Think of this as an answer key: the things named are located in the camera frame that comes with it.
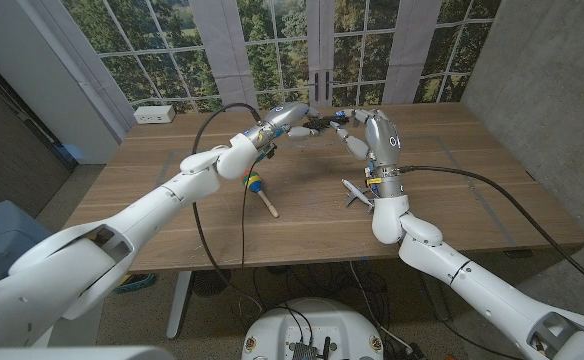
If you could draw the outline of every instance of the door handle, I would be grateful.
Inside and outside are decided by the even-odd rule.
[[[314,85],[314,101],[319,101],[319,73],[314,74],[314,83],[308,84],[310,86]]]
[[[330,97],[330,72],[325,72],[325,100],[328,100]]]

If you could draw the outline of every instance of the table top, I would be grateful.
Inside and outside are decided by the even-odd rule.
[[[502,185],[564,246],[584,243],[584,232],[478,119],[459,103],[377,106],[396,125],[400,165],[461,168]],[[338,109],[320,109],[332,114]],[[123,210],[179,172],[208,114],[177,115],[170,124],[137,125],[103,169],[66,227],[104,219]],[[220,114],[199,149],[229,144],[252,125],[248,112]],[[347,126],[364,138],[364,127]],[[365,162],[354,159],[333,131],[301,142],[275,141],[276,155],[256,165],[264,192],[280,213],[273,218],[248,193],[245,206],[245,266],[396,257],[398,245],[372,234],[372,215],[355,200],[345,207],[341,179],[364,187]],[[435,224],[459,251],[546,247],[547,243],[496,190],[446,173],[404,174],[410,210]],[[241,180],[221,180],[221,189],[197,203],[210,250],[221,267],[241,266]],[[131,272],[210,269],[191,206],[186,206],[143,248]]]

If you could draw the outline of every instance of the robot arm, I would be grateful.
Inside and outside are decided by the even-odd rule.
[[[372,220],[375,237],[385,244],[402,241],[399,257],[406,264],[450,286],[501,330],[526,358],[584,359],[584,316],[526,296],[446,244],[436,226],[408,211],[398,167],[401,143],[387,116],[377,110],[343,113],[366,125],[366,140],[370,144],[366,156],[367,183],[378,196]],[[340,127],[334,128],[346,141],[348,150],[360,159],[350,149],[348,139],[352,137],[344,137]]]
[[[288,103],[242,134],[231,146],[189,156],[181,172],[118,214],[74,226],[20,257],[0,281],[0,347],[28,346],[61,317],[75,319],[116,287],[141,248],[184,206],[237,179],[274,149],[272,140],[311,110]]]

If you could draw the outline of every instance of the window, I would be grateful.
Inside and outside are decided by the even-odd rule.
[[[415,103],[460,101],[500,0],[443,0]]]
[[[188,0],[62,2],[133,107],[221,107]]]
[[[381,104],[398,11],[398,0],[336,0],[333,106]]]
[[[237,4],[259,108],[308,102],[305,0],[238,0]]]

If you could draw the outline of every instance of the power strip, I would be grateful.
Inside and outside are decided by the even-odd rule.
[[[174,119],[174,108],[168,106],[139,106],[134,112],[136,122],[139,124],[169,123]]]

